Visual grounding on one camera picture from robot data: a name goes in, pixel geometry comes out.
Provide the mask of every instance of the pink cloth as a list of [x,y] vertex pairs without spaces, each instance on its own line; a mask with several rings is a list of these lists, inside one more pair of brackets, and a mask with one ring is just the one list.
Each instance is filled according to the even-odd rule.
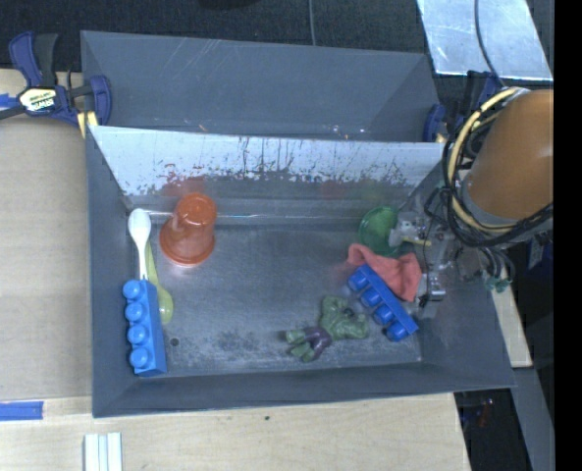
[[347,262],[357,267],[366,263],[397,297],[407,302],[415,299],[421,281],[421,267],[414,253],[387,258],[355,243],[349,247]]

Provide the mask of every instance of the wooden table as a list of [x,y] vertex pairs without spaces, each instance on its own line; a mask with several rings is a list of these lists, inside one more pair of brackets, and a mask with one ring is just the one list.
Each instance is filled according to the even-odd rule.
[[[0,93],[24,86],[0,70]],[[83,159],[63,123],[0,124],[0,400],[45,400],[43,420],[0,422],[0,470],[79,470],[84,435],[113,432],[126,470],[470,469],[451,393],[93,419]],[[512,295],[495,303],[511,364],[531,366]]]

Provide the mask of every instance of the green cup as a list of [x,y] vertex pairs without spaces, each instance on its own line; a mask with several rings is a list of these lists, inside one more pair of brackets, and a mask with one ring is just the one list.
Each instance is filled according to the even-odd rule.
[[389,246],[389,234],[396,225],[397,209],[389,206],[374,208],[360,222],[358,228],[360,243],[378,255],[393,255],[397,247]]

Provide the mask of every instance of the orange cup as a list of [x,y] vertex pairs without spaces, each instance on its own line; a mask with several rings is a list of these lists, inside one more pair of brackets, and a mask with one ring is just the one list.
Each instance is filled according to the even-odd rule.
[[182,197],[160,231],[162,252],[185,267],[201,263],[214,249],[216,214],[216,203],[207,195],[193,192]]

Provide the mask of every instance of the white plastic spoon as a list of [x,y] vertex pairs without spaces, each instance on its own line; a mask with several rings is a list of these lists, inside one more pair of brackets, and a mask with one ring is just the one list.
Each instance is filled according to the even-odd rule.
[[149,277],[146,273],[144,250],[146,249],[146,244],[151,235],[151,217],[143,209],[134,209],[130,213],[127,227],[133,238],[133,242],[135,242],[135,246],[137,247],[137,258],[140,262],[140,278],[148,280]]

